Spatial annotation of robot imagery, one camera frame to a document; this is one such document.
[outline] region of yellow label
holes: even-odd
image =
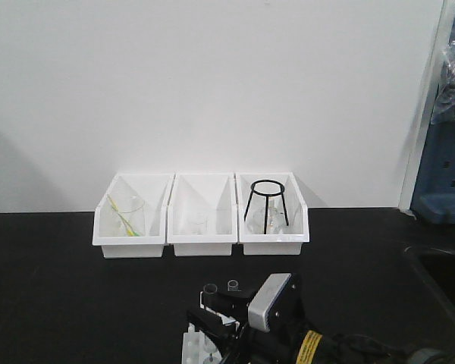
[[[320,339],[322,339],[322,336],[315,331],[310,330],[306,333],[298,352],[297,364],[312,364]]]

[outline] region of white plastic bin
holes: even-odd
[[[162,256],[173,181],[174,174],[113,178],[94,215],[93,245],[101,246],[105,258]]]
[[[284,198],[289,225],[286,225],[281,196],[268,199],[271,226],[264,234],[265,197],[253,194],[246,220],[244,213],[257,180],[275,180],[284,185]],[[236,173],[239,236],[246,255],[298,255],[302,243],[309,241],[308,209],[293,173]],[[276,184],[259,185],[266,193],[280,191]]]
[[[167,241],[176,256],[229,256],[237,242],[232,173],[177,174],[168,207]]]

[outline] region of black countertop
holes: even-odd
[[[321,331],[455,351],[455,324],[403,251],[455,247],[455,227],[396,209],[313,209],[300,256],[104,259],[93,213],[0,214],[0,363],[180,363],[205,283],[297,271]]]

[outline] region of robotic arm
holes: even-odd
[[[221,359],[210,356],[210,362],[220,364],[455,364],[455,357],[440,350],[409,351],[360,335],[320,334],[304,312],[301,286],[293,273],[270,275],[258,290],[208,284],[201,306],[189,309],[187,319],[215,345]]]

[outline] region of white door frame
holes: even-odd
[[[419,163],[425,146],[426,133],[430,124],[431,111],[435,103],[435,95],[440,82],[443,67],[442,49],[448,44],[455,18],[455,0],[444,0],[441,6],[440,20],[435,30],[433,50],[428,57],[422,77],[421,97],[413,119],[412,136],[409,145],[408,164],[401,189],[398,208],[402,211],[410,209]]]

